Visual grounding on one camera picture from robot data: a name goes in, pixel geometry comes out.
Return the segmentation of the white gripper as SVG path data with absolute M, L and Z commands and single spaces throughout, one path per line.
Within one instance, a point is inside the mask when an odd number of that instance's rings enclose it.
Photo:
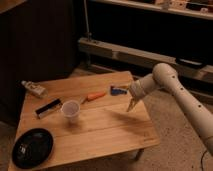
M 144 88 L 142 87 L 142 85 L 139 81 L 135 81 L 130 84 L 129 92 L 132 95 L 132 97 L 136 100 L 133 100 L 133 99 L 130 100 L 130 103 L 127 107 L 126 112 L 131 111 L 131 109 L 137 105 L 138 100 L 140 100 L 146 96 Z

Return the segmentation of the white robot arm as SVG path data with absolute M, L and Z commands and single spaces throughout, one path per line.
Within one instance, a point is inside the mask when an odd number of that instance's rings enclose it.
M 140 100 L 158 88 L 164 88 L 174 97 L 204 146 L 213 156 L 213 114 L 181 84 L 177 71 L 169 64 L 155 65 L 150 74 L 129 85 L 131 100 L 127 111 L 131 111 Z

